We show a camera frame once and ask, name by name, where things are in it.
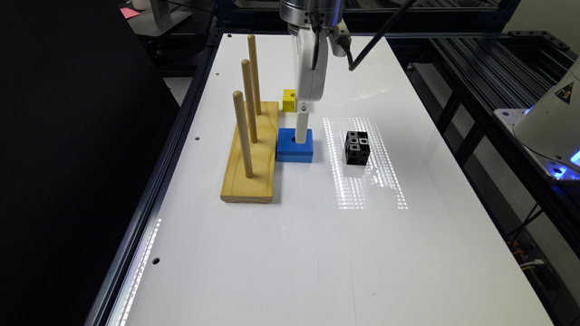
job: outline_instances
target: wooden peg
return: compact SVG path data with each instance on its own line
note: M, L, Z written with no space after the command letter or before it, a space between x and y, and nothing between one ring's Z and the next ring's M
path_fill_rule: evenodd
M242 60L242 75L244 76L244 92L246 93L247 106L247 126L249 128L250 141L253 144L256 144L256 114L254 113L254 101L252 99L252 76L250 66L251 63L247 59Z
M239 143L242 148L244 170L246 171L246 177L253 177L252 155L250 153L250 142L247 138L246 110L244 110L244 97L241 91L234 91L234 108L236 109L237 132L239 133Z
M261 115L262 102L260 100L260 80L257 77L256 37L253 34L247 36L247 46L250 51L250 65L252 66L252 89L254 90L255 111L256 115Z

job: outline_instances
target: wooden base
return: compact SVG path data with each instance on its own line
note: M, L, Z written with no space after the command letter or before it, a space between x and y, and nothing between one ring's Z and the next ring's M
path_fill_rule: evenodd
M278 102L262 102L262 114L256 116L256 128L257 143L250 142L254 176L247 178L236 126L220 195L221 200L226 203L268 204L272 202Z

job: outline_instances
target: black background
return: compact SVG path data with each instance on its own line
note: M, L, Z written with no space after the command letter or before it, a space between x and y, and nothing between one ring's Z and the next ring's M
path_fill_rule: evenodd
M112 0L2 1L0 323L82 325L178 104Z

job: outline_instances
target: white tabletop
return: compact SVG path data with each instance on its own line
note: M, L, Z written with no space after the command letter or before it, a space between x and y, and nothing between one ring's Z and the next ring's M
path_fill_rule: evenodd
M369 40L354 37L353 53ZM262 101L280 101L291 38L256 42ZM354 72L330 56L314 161L275 163L272 204L222 202L247 57L246 35L222 39L111 324L552 324L385 40ZM294 124L280 113L278 127ZM345 166L347 130L369 132L366 167Z

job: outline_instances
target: blue block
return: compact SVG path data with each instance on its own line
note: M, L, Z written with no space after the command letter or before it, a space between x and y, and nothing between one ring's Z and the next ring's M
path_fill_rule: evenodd
M280 128L278 131L278 147L276 160L278 162L312 163L314 145L312 130L306 131L306 143L296 144L294 128Z

